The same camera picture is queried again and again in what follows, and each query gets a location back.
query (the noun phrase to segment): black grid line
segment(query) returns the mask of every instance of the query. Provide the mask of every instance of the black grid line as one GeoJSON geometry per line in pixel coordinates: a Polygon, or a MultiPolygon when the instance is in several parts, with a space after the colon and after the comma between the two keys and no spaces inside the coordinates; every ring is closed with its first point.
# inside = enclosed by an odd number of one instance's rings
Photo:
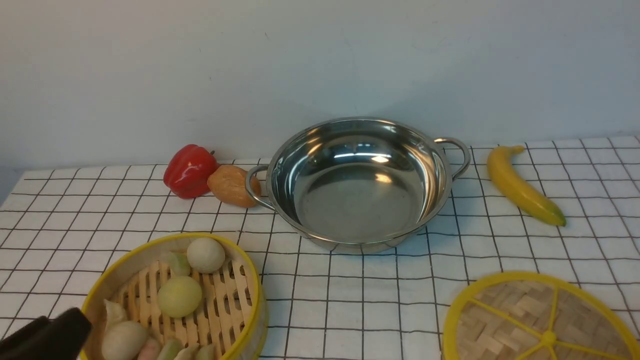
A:
{"type": "MultiPolygon", "coordinates": [[[[102,175],[102,172],[104,171],[106,167],[103,167],[102,170],[100,170],[100,175],[102,175]]],[[[127,172],[129,171],[131,167],[127,167],[127,170],[125,171],[125,176],[127,175],[127,172]]],[[[120,184],[118,184],[118,189],[116,190],[116,194],[118,193],[118,190],[120,189],[120,186],[122,186],[122,183],[124,182],[124,180],[120,181],[120,184]]],[[[96,181],[93,183],[93,186],[91,187],[91,190],[89,191],[89,193],[92,193],[93,189],[95,189],[95,185],[98,183],[98,180],[96,179],[96,181]]],[[[86,204],[86,201],[89,199],[89,196],[87,196],[86,198],[84,198],[83,204],[82,206],[84,206],[84,204],[86,204]]],[[[111,205],[111,203],[113,202],[113,199],[115,199],[115,195],[113,196],[113,198],[111,199],[111,202],[109,203],[109,206],[111,205]]],[[[74,221],[71,222],[71,224],[69,225],[69,228],[71,228],[72,224],[76,221],[76,218],[78,216],[78,214],[76,215],[76,217],[74,217],[74,221]]],[[[100,224],[102,223],[102,219],[104,219],[104,216],[106,215],[106,212],[102,215],[102,217],[100,218],[100,222],[98,222],[98,225],[95,227],[96,231],[97,229],[100,227],[100,224]]],[[[82,261],[82,258],[85,254],[84,250],[86,250],[87,247],[89,247],[89,244],[91,244],[91,241],[93,240],[93,236],[95,235],[95,231],[93,232],[93,234],[90,236],[89,241],[87,241],[86,245],[84,246],[84,249],[82,251],[82,253],[80,253],[80,256],[78,257],[78,260],[76,261],[76,263],[74,264],[74,267],[71,271],[71,274],[69,274],[69,277],[67,277],[67,280],[65,281],[64,285],[62,286],[62,290],[61,292],[67,287],[67,284],[69,283],[69,280],[71,280],[71,277],[73,276],[74,272],[76,271],[76,268],[78,266],[78,264],[80,264],[80,262],[82,261]]],[[[58,301],[60,301],[62,295],[58,295],[58,298],[56,299],[56,301],[53,303],[53,306],[51,308],[51,310],[49,311],[48,317],[51,317],[51,315],[53,314],[53,310],[56,308],[56,306],[58,305],[58,301]]]]}
{"type": "MultiPolygon", "coordinates": [[[[476,172],[478,171],[478,167],[476,164],[476,154],[474,152],[474,148],[473,147],[469,147],[469,152],[471,152],[471,160],[474,163],[474,168],[476,170],[476,172]]],[[[495,234],[495,232],[493,231],[493,225],[491,224],[491,214],[489,214],[489,206],[486,203],[486,196],[484,194],[484,186],[482,185],[482,181],[480,181],[480,191],[482,192],[482,198],[483,198],[483,203],[484,203],[484,211],[486,212],[486,216],[489,219],[489,229],[491,229],[491,234],[495,234]]],[[[500,250],[498,249],[498,243],[495,241],[495,236],[492,236],[493,238],[493,246],[495,247],[495,253],[498,255],[498,262],[500,263],[500,271],[503,272],[504,268],[502,267],[502,259],[500,258],[500,250]]]]}
{"type": "Polygon", "coordinates": [[[329,321],[329,285],[331,284],[331,259],[333,258],[333,252],[330,253],[329,255],[329,266],[327,267],[327,271],[329,273],[329,276],[326,280],[326,296],[325,296],[325,303],[324,303],[324,336],[323,336],[323,340],[322,340],[322,357],[325,358],[326,357],[326,331],[329,329],[328,327],[328,321],[329,321]]]}
{"type": "MultiPolygon", "coordinates": [[[[53,175],[53,171],[51,172],[51,174],[49,174],[49,178],[48,178],[48,179],[45,181],[45,183],[42,185],[42,188],[40,189],[40,191],[38,191],[38,194],[42,193],[42,190],[44,190],[44,188],[47,186],[47,184],[49,183],[49,180],[51,180],[51,175],[53,175]]],[[[35,199],[37,199],[37,198],[38,198],[38,196],[36,195],[36,196],[33,198],[33,201],[31,202],[31,204],[29,204],[29,207],[28,207],[28,208],[30,208],[30,207],[33,205],[33,203],[34,203],[35,199]]],[[[15,225],[14,225],[14,228],[15,228],[16,226],[18,226],[18,224],[20,224],[20,221],[22,221],[22,219],[24,218],[24,215],[25,215],[25,214],[26,214],[26,213],[24,213],[24,214],[23,214],[23,215],[18,219],[18,221],[17,221],[17,222],[15,223],[15,225]]],[[[42,227],[47,223],[47,221],[49,220],[49,217],[50,217],[50,216],[51,216],[51,214],[49,214],[49,216],[47,217],[47,219],[42,223],[41,228],[42,228],[42,227]]],[[[7,234],[6,239],[8,239],[8,238],[9,238],[9,236],[11,235],[11,232],[9,232],[9,234],[7,234]]],[[[38,235],[36,234],[36,236],[34,236],[34,237],[33,237],[33,240],[31,240],[31,242],[29,243],[29,246],[31,246],[31,244],[35,241],[35,238],[36,238],[37,236],[38,236],[38,235]]],[[[25,251],[22,253],[22,255],[20,256],[20,259],[18,260],[18,262],[16,262],[15,267],[11,270],[11,272],[10,272],[10,273],[9,273],[9,275],[7,276],[7,281],[9,281],[9,279],[11,279],[11,276],[15,273],[15,271],[16,271],[16,269],[17,269],[17,267],[20,265],[20,262],[22,262],[22,260],[24,259],[24,256],[25,256],[26,254],[27,254],[27,250],[25,250],[25,251]]],[[[49,260],[48,260],[47,264],[49,264],[49,261],[51,261],[51,259],[53,258],[53,255],[54,255],[54,254],[51,254],[51,257],[49,258],[49,260]]],[[[29,292],[31,292],[31,290],[33,290],[33,288],[36,286],[36,284],[37,284],[37,283],[38,283],[38,281],[40,280],[40,276],[42,276],[42,272],[40,272],[40,274],[38,274],[38,279],[37,279],[37,280],[36,280],[36,282],[33,284],[33,286],[31,287],[31,289],[30,289],[30,291],[29,291],[29,292]]],[[[6,283],[4,283],[4,284],[0,287],[0,291],[2,291],[2,289],[3,289],[5,286],[6,286],[6,283]]],[[[24,297],[24,300],[21,302],[20,306],[18,307],[18,310],[16,310],[16,312],[15,312],[15,316],[18,316],[18,314],[20,313],[20,310],[22,310],[22,307],[23,307],[23,306],[24,306],[24,304],[27,302],[27,299],[28,299],[28,298],[29,298],[29,294],[27,294],[27,295],[24,297]]],[[[11,322],[9,323],[9,326],[7,326],[6,331],[3,333],[2,337],[0,337],[0,339],[1,339],[1,338],[4,338],[4,337],[6,336],[7,332],[9,331],[9,329],[11,329],[11,326],[13,325],[13,323],[14,323],[14,322],[15,322],[15,319],[11,320],[11,322]]]]}
{"type": "MultiPolygon", "coordinates": [[[[588,151],[586,151],[586,152],[587,152],[587,157],[589,159],[591,159],[591,155],[589,154],[589,152],[588,151]]],[[[602,183],[602,176],[600,176],[600,173],[596,169],[595,165],[593,165],[593,170],[596,172],[596,174],[598,174],[598,178],[600,178],[600,181],[602,183]]],[[[604,186],[604,183],[602,183],[602,187],[604,188],[604,191],[608,195],[609,191],[607,190],[606,186],[604,186]]],[[[582,211],[584,212],[584,204],[582,203],[582,201],[579,201],[579,203],[580,203],[580,206],[582,207],[582,211]]],[[[622,216],[620,215],[620,210],[618,209],[616,203],[613,202],[613,201],[612,201],[612,203],[613,203],[613,207],[616,209],[616,212],[618,212],[618,216],[620,218],[622,218],[622,216]]],[[[593,236],[595,237],[596,232],[593,230],[593,225],[591,224],[591,220],[589,219],[589,217],[587,217],[587,223],[589,224],[589,227],[591,228],[591,231],[593,232],[593,236]]],[[[627,227],[627,224],[624,221],[622,221],[622,224],[624,225],[625,230],[627,230],[627,233],[629,234],[629,237],[631,237],[631,231],[629,231],[629,228],[627,227]]],[[[602,250],[602,246],[601,246],[600,242],[598,241],[598,238],[596,238],[596,243],[598,244],[598,248],[600,249],[600,252],[602,253],[602,256],[604,257],[605,254],[604,254],[604,251],[602,250]]],[[[620,288],[620,284],[618,283],[618,280],[616,279],[616,274],[613,271],[613,269],[611,268],[611,264],[610,264],[609,260],[606,260],[606,263],[607,263],[607,267],[609,267],[609,271],[611,272],[611,277],[613,278],[614,282],[616,283],[616,286],[618,287],[618,291],[620,292],[620,295],[622,296],[622,301],[625,303],[625,307],[628,309],[629,308],[629,304],[628,304],[628,301],[627,301],[627,297],[625,296],[625,293],[620,288]]],[[[632,324],[634,324],[634,327],[636,328],[636,332],[639,332],[638,331],[638,324],[636,323],[636,319],[634,319],[634,317],[631,316],[631,315],[629,317],[631,318],[632,324]]]]}
{"type": "Polygon", "coordinates": [[[287,326],[287,337],[285,339],[285,344],[284,344],[284,358],[287,358],[287,353],[289,350],[289,335],[291,333],[291,318],[293,317],[293,305],[295,303],[295,301],[293,300],[294,298],[294,294],[296,293],[296,280],[298,277],[298,265],[300,264],[300,247],[302,246],[302,241],[300,241],[298,243],[298,256],[296,256],[296,272],[293,276],[293,286],[291,286],[291,307],[289,307],[289,324],[287,326]]]}
{"type": "MultiPolygon", "coordinates": [[[[436,282],[434,280],[434,273],[433,273],[433,262],[431,260],[431,242],[429,240],[429,232],[427,231],[424,235],[425,237],[425,241],[427,241],[427,249],[429,250],[429,267],[431,267],[431,286],[433,287],[433,302],[434,304],[438,303],[438,292],[436,291],[436,282]]],[[[438,306],[434,306],[435,307],[435,316],[436,316],[436,329],[438,330],[438,333],[440,333],[440,319],[439,319],[439,314],[438,314],[438,306]]],[[[438,339],[438,349],[440,351],[440,353],[442,353],[442,341],[440,341],[440,339],[438,339]]]]}
{"type": "MultiPolygon", "coordinates": [[[[531,156],[531,151],[529,149],[527,149],[527,154],[529,155],[529,159],[531,160],[531,163],[533,163],[533,156],[531,156]]],[[[562,157],[560,157],[560,154],[558,153],[558,158],[560,158],[560,162],[562,163],[562,157]]],[[[533,165],[533,169],[536,172],[536,175],[538,176],[538,179],[540,179],[540,173],[538,172],[538,168],[536,168],[537,164],[533,165]]],[[[542,189],[542,194],[544,194],[544,196],[547,196],[547,193],[545,191],[544,186],[542,185],[542,181],[540,181],[540,188],[542,189]]],[[[526,224],[524,223],[524,218],[522,219],[523,221],[523,226],[525,228],[525,230],[527,229],[526,224]]],[[[577,281],[578,287],[582,288],[582,285],[580,285],[580,278],[578,278],[578,273],[575,271],[575,267],[573,267],[573,261],[571,259],[571,257],[569,256],[569,251],[566,249],[566,244],[564,243],[564,238],[562,233],[560,232],[560,228],[556,227],[556,230],[558,232],[558,236],[560,237],[560,241],[562,241],[562,246],[564,248],[564,253],[566,254],[567,259],[569,259],[569,264],[571,265],[571,270],[573,271],[573,275],[575,276],[575,280],[577,281]]]]}

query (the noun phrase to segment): bamboo steamer lid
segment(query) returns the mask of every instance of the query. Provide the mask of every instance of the bamboo steamer lid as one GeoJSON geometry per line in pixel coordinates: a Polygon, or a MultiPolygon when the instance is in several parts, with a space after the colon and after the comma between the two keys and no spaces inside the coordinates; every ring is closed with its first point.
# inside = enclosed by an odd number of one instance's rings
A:
{"type": "Polygon", "coordinates": [[[576,286],[530,272],[484,277],[454,300],[446,360],[640,359],[627,326],[576,286]]]}

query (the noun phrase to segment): yellow steamer rim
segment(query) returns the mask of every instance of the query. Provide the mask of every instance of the yellow steamer rim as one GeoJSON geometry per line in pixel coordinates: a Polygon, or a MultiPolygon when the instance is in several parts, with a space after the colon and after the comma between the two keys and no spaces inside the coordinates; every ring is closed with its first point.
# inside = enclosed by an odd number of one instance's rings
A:
{"type": "Polygon", "coordinates": [[[111,265],[84,300],[82,311],[93,329],[80,357],[103,360],[100,346],[106,316],[104,299],[109,299],[123,304],[129,319],[148,328],[162,344],[168,338],[177,338],[183,345],[214,343],[215,360],[256,360],[268,325],[268,310],[259,279],[249,256],[221,236],[183,233],[146,243],[111,265]],[[212,238],[222,245],[227,255],[224,265],[211,275],[192,271],[191,276],[203,286],[204,294],[202,304],[192,315],[178,319],[161,315],[156,303],[157,289],[168,279],[169,268],[159,261],[160,254],[184,252],[193,239],[201,237],[212,238]]]}
{"type": "Polygon", "coordinates": [[[605,304],[532,272],[466,287],[447,313],[443,351],[446,360],[640,359],[634,335],[605,304]]]}

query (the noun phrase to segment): yellow banana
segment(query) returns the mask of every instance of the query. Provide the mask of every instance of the yellow banana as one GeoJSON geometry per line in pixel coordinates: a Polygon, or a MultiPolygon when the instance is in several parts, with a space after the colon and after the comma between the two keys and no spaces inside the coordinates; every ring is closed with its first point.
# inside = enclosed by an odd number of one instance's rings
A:
{"type": "Polygon", "coordinates": [[[524,147],[498,146],[486,160],[489,177],[500,192],[520,209],[542,222],[565,226],[566,219],[557,205],[523,180],[511,166],[511,157],[524,151],[524,147]]]}

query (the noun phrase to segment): woven bamboo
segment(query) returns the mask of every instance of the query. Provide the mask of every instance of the woven bamboo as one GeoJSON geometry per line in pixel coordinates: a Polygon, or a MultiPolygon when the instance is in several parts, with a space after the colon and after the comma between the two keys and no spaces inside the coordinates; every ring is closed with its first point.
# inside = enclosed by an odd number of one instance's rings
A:
{"type": "Polygon", "coordinates": [[[632,359],[599,310],[536,281],[502,282],[476,293],[460,313],[456,346],[464,360],[632,359]]]}
{"type": "MultiPolygon", "coordinates": [[[[191,272],[191,277],[202,286],[204,295],[196,311],[184,318],[170,318],[161,314],[157,292],[171,278],[172,272],[167,264],[157,259],[160,252],[165,250],[184,252],[191,238],[177,240],[160,241],[155,247],[137,253],[138,259],[116,264],[118,266],[108,274],[110,280],[99,281],[95,291],[101,292],[104,296],[102,299],[123,305],[129,320],[141,323],[162,344],[170,338],[180,340],[185,347],[195,343],[200,346],[212,343],[215,360],[257,357],[266,333],[264,296],[256,281],[255,269],[247,262],[248,257],[229,244],[221,241],[227,258],[218,271],[213,274],[200,274],[195,270],[191,272]],[[258,314],[252,317],[255,306],[260,307],[264,316],[258,314]],[[251,323],[257,322],[260,322],[259,326],[254,324],[252,329],[245,330],[251,323]],[[243,338],[246,343],[243,344],[244,349],[232,350],[243,331],[252,331],[254,334],[243,338]]],[[[90,294],[90,297],[92,300],[85,303],[85,313],[92,321],[94,330],[85,345],[84,354],[90,360],[103,360],[100,346],[106,314],[104,305],[100,304],[100,296],[90,294]]]]}

